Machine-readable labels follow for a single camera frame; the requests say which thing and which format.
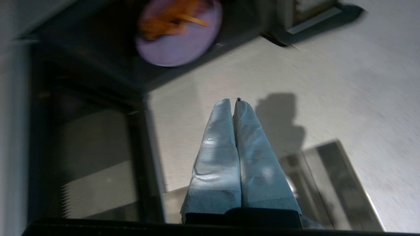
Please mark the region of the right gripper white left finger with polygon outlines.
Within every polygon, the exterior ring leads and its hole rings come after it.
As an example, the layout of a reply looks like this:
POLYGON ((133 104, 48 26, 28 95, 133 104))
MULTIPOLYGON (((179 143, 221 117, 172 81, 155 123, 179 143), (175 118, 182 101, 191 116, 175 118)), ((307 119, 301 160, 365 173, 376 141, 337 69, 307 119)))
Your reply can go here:
POLYGON ((235 141, 231 102, 217 102, 204 130, 192 177, 180 213, 224 214, 239 208, 240 159, 235 141))

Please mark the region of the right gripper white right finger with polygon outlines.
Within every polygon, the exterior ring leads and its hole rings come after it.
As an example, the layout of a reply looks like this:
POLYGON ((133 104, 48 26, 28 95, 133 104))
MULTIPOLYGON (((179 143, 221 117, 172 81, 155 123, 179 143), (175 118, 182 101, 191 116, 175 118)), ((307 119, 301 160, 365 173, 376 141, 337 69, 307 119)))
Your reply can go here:
POLYGON ((233 115, 241 169, 242 206, 302 214, 285 173, 251 105, 238 98, 233 115))

